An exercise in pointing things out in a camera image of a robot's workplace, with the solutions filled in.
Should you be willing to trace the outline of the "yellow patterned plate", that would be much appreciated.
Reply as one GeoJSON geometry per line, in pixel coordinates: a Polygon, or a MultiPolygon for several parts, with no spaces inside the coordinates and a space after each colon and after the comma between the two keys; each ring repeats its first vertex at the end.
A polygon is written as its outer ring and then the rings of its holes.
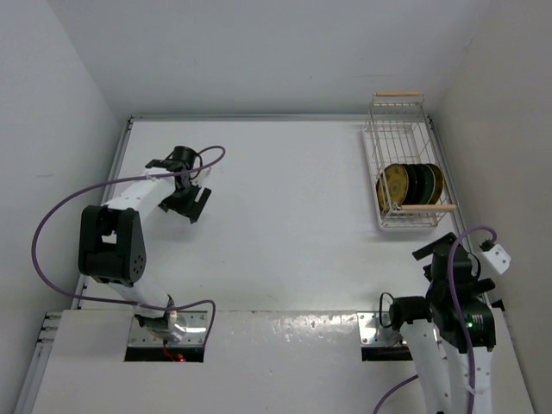
{"type": "Polygon", "coordinates": [[[380,174],[376,182],[379,210],[387,212],[393,206],[401,207],[409,190],[409,177],[405,166],[391,164],[380,174]]]}
{"type": "Polygon", "coordinates": [[[437,204],[442,195],[442,190],[444,187],[444,177],[439,166],[429,163],[428,167],[431,169],[434,175],[434,189],[429,204],[437,204]]]}

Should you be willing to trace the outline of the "black plate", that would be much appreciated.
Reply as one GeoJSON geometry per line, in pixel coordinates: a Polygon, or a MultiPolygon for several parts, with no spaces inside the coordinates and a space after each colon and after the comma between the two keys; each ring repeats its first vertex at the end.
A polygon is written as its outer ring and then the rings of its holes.
{"type": "Polygon", "coordinates": [[[417,201],[417,173],[413,165],[403,164],[408,177],[408,190],[403,204],[414,204],[417,201]]]}
{"type": "Polygon", "coordinates": [[[413,204],[426,204],[428,196],[426,193],[426,177],[422,166],[418,164],[412,165],[412,168],[416,174],[416,191],[412,201],[413,204]]]}

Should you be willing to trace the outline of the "blue floral green plate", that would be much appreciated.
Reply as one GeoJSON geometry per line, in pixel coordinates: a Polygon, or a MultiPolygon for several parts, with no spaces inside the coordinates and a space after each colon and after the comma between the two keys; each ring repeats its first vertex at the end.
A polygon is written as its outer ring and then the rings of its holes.
{"type": "Polygon", "coordinates": [[[420,168],[423,172],[423,195],[420,204],[429,204],[435,190],[435,174],[427,164],[421,164],[420,168]]]}

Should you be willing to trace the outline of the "black plate front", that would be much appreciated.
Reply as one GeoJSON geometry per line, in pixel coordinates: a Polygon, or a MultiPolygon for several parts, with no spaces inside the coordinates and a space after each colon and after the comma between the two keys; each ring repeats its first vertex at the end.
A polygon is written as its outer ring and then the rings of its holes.
{"type": "Polygon", "coordinates": [[[412,201],[413,204],[426,204],[428,196],[426,193],[426,177],[422,166],[418,164],[412,165],[412,168],[416,174],[416,191],[412,201]]]}

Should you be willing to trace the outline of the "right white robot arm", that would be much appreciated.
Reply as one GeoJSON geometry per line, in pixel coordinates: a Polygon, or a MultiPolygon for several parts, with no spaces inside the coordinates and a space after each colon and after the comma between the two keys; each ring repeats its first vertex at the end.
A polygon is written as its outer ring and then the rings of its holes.
{"type": "Polygon", "coordinates": [[[393,298],[390,329],[406,341],[428,413],[492,412],[496,326],[483,300],[495,284],[453,233],[413,252],[431,259],[423,296],[393,298]]]}

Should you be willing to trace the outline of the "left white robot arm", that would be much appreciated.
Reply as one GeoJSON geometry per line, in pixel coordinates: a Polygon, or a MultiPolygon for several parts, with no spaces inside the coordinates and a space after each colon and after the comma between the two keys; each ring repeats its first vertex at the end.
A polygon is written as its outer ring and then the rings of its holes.
{"type": "Polygon", "coordinates": [[[179,343],[187,326],[171,295],[146,272],[143,226],[156,209],[198,221],[211,194],[203,185],[203,164],[201,153],[177,146],[165,159],[146,164],[144,180],[81,214],[79,271],[130,302],[138,324],[165,344],[179,343]]]}

